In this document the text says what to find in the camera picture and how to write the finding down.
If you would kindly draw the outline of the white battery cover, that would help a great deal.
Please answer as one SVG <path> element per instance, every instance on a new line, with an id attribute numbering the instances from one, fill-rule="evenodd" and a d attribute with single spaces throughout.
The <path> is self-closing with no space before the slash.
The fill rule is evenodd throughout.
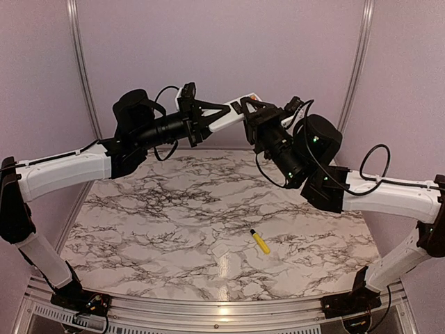
<path id="1" fill-rule="evenodd" d="M 223 255 L 225 255 L 227 252 L 229 251 L 228 247 L 225 244 L 219 244 L 217 246 L 215 246 L 211 252 L 216 256 L 216 257 L 222 257 Z"/>

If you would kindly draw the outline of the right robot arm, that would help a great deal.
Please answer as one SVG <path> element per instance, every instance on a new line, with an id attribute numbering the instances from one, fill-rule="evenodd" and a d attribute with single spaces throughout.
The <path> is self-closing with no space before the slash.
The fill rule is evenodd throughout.
<path id="1" fill-rule="evenodd" d="M 360 269 L 349 292 L 321 300 L 327 318 L 369 312 L 381 304 L 384 288 L 418 264 L 444 256 L 444 176 L 416 182 L 366 175 L 334 166 L 341 133 L 326 118 L 311 114 L 311 102 L 294 97 L 284 108 L 243 97 L 248 142 L 283 174 L 286 189 L 297 189 L 313 207 L 342 213 L 380 212 L 416 220 L 408 237 L 381 260 Z"/>

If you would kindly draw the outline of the yellow handled screwdriver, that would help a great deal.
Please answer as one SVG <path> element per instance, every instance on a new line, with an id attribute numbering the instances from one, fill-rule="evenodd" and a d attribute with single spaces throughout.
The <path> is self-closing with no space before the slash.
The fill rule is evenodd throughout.
<path id="1" fill-rule="evenodd" d="M 248 232 L 249 232 L 250 236 L 254 240 L 255 244 L 259 247 L 261 252 L 264 255 L 269 255 L 270 254 L 270 248 L 268 247 L 267 243 L 263 240 L 261 235 L 251 225 L 249 225 L 248 223 L 245 223 L 245 225 L 246 225 L 246 228 L 248 229 Z"/>

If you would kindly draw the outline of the white red remote control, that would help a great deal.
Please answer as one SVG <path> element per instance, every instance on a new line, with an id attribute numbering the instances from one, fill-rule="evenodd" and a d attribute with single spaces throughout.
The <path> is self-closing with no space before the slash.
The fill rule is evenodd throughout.
<path id="1" fill-rule="evenodd" d="M 238 113 L 235 111 L 235 108 L 232 106 L 233 103 L 238 102 L 241 103 L 241 99 L 243 97 L 249 97 L 251 100 L 262 101 L 262 99 L 256 93 L 250 93 L 247 95 L 242 95 L 237 97 L 236 99 L 226 102 L 225 105 L 229 107 L 229 113 L 217 119 L 215 122 L 212 122 L 209 125 L 209 130 L 211 133 L 219 132 L 222 129 L 225 129 L 229 126 L 235 125 L 239 122 L 242 122 L 244 119 L 243 112 Z"/>

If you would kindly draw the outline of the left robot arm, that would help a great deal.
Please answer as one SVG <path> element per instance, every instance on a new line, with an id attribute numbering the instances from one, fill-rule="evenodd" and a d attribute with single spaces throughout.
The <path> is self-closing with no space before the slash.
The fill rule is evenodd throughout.
<path id="1" fill-rule="evenodd" d="M 211 135 L 211 124 L 230 112 L 226 104 L 202 101 L 188 83 L 177 94 L 177 110 L 168 113 L 143 89 L 125 93 L 113 105 L 117 127 L 112 137 L 50 157 L 18 162 L 14 157 L 1 165 L 1 238 L 14 245 L 51 288 L 51 302 L 77 315 L 106 317 L 111 297 L 84 288 L 74 268 L 54 245 L 37 231 L 31 204 L 41 204 L 68 189 L 79 189 L 96 180 L 132 174 L 150 149 L 177 146 L 188 139 L 196 146 Z"/>

